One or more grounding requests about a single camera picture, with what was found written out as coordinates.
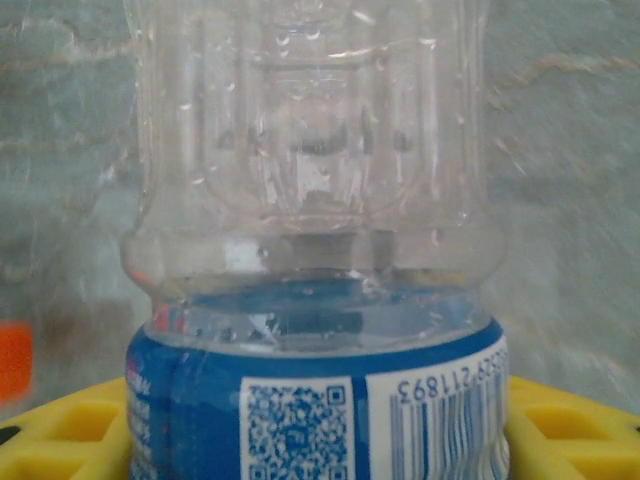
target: white label section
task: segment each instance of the white label section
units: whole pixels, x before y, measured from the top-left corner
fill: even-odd
[[[367,376],[371,479],[506,478],[508,379],[504,337],[458,360]]]
[[[355,480],[353,418],[349,377],[243,378],[242,480]]]

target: yellow plastic tray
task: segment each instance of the yellow plastic tray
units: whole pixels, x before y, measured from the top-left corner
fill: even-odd
[[[43,405],[0,429],[8,426],[21,431],[0,445],[0,480],[127,479],[123,379]],[[513,480],[640,480],[640,417],[512,377],[506,431]]]

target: empty water bottle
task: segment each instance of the empty water bottle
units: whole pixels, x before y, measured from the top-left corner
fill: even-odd
[[[504,480],[484,0],[129,0],[132,479]]]

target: orange object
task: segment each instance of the orange object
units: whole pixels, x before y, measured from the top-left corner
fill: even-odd
[[[32,367],[31,327],[20,320],[0,320],[0,406],[27,394]]]

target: bottle label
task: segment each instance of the bottle label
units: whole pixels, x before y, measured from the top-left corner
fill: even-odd
[[[508,354],[495,321],[442,345],[339,358],[136,338],[133,479],[507,478]]]
[[[361,385],[353,377],[244,378],[242,479],[502,480],[507,382],[504,337],[465,358],[367,375]]]

